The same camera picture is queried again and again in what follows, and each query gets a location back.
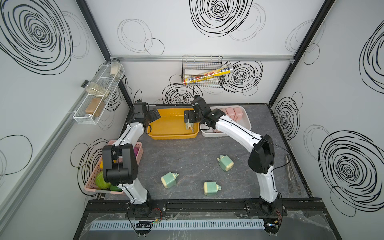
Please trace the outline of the yellow plastic tray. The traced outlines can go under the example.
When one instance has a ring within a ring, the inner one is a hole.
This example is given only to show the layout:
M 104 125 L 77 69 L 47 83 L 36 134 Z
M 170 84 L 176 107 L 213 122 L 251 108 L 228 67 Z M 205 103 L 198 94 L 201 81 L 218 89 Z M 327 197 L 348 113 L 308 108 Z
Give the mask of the yellow plastic tray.
M 190 108 L 158 109 L 161 118 L 150 123 L 148 135 L 154 140 L 193 139 L 200 131 L 200 124 L 194 123 L 195 132 L 186 130 L 184 111 Z

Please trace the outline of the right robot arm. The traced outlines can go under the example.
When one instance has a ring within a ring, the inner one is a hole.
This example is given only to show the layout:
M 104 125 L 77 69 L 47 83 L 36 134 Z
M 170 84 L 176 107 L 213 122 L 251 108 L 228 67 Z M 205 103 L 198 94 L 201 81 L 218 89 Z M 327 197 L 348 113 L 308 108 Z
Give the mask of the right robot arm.
M 261 136 L 236 123 L 219 109 L 211 109 L 199 95 L 192 100 L 192 111 L 185 111 L 185 122 L 200 123 L 225 133 L 249 153 L 248 166 L 257 174 L 260 186 L 260 205 L 264 215 L 282 213 L 282 197 L 274 179 L 275 149 L 271 136 Z

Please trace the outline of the green sharpener round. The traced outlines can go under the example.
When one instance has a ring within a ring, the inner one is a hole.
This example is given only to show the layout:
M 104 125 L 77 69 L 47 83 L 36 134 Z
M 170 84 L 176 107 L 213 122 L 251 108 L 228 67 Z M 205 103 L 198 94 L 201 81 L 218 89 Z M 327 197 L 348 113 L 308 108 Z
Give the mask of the green sharpener round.
M 187 122 L 187 123 L 185 123 L 185 125 L 186 125 L 186 130 L 191 131 L 192 133 L 195 132 L 195 130 L 194 130 L 194 123 Z

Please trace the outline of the white plastic tray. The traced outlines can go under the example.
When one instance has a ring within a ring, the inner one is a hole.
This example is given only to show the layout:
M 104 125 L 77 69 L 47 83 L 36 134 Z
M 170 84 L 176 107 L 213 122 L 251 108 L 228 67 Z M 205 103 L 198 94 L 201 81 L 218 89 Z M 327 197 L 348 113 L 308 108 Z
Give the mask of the white plastic tray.
M 251 130 L 252 129 L 252 125 L 251 125 L 251 122 L 250 122 L 250 119 L 247 115 L 247 112 L 246 110 L 241 107 L 241 106 L 210 106 L 210 108 L 213 110 L 213 109 L 220 109 L 222 110 L 223 112 L 226 112 L 226 108 L 242 108 L 243 109 L 243 112 L 244 112 L 244 115 L 243 115 L 243 118 L 237 123 L 238 125 L 246 128 L 247 130 Z M 214 130 L 213 129 L 209 129 L 209 130 L 202 130 L 202 135 L 206 138 L 215 138 L 215 137 L 227 137 L 228 135 L 226 135 L 225 133 L 214 133 Z

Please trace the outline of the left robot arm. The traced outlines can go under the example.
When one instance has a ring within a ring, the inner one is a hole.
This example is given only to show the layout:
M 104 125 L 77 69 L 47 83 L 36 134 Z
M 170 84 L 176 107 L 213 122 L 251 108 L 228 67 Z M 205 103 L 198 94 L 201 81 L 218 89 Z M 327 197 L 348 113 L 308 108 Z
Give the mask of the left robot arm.
M 152 198 L 138 179 L 138 162 L 135 145 L 146 132 L 150 123 L 160 119 L 157 109 L 138 100 L 128 115 L 126 130 L 112 145 L 103 148 L 103 177 L 127 195 L 131 209 L 143 217 L 153 211 Z

